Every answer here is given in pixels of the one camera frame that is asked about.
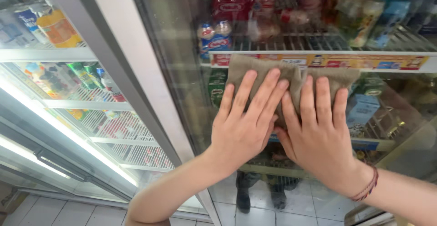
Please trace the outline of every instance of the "blue box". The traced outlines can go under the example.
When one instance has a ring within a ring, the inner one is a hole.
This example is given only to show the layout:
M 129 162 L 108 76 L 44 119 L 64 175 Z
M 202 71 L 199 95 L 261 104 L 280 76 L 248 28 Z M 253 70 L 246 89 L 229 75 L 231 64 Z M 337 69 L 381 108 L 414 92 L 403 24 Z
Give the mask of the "blue box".
M 375 96 L 355 94 L 346 108 L 346 124 L 351 135 L 359 134 L 373 114 L 379 109 Z

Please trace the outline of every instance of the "green can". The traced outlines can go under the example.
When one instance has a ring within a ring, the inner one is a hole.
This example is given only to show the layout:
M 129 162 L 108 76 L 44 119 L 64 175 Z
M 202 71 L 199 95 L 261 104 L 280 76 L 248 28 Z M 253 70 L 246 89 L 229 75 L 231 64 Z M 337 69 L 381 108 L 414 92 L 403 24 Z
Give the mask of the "green can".
M 104 89 L 105 86 L 100 81 L 99 74 L 97 74 L 97 67 L 100 67 L 100 65 L 96 61 L 84 63 L 85 71 L 88 72 L 88 75 L 90 76 L 94 84 L 97 85 L 99 88 Z
M 95 89 L 97 85 L 94 84 L 88 72 L 85 71 L 84 66 L 80 62 L 68 62 L 67 66 L 79 77 L 80 81 L 85 84 L 87 89 Z

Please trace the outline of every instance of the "glass door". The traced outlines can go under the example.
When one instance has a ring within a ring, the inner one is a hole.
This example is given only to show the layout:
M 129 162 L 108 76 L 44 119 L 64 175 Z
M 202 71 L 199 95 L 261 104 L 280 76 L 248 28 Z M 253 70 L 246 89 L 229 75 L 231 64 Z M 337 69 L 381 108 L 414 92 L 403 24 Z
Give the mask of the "glass door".
M 199 155 L 210 145 L 230 56 L 239 54 L 292 63 L 301 70 L 359 69 L 347 113 L 356 157 L 423 180 L 435 176 L 435 0 L 97 3 L 129 64 L 144 75 L 139 82 L 155 96 L 149 97 L 150 103 L 175 149 L 190 146 Z M 146 67 L 149 72 L 141 70 Z M 356 111 L 365 103 L 358 99 L 376 106 L 359 120 Z M 180 126 L 170 120 L 176 116 Z M 342 225 L 349 220 L 347 213 L 360 207 L 287 159 L 275 135 L 265 151 L 208 192 L 217 225 L 265 226 L 289 220 Z M 358 213 L 354 220 L 369 216 Z
M 0 162 L 72 196 L 128 203 L 180 160 L 94 7 L 0 0 Z M 201 207 L 193 197 L 181 210 Z

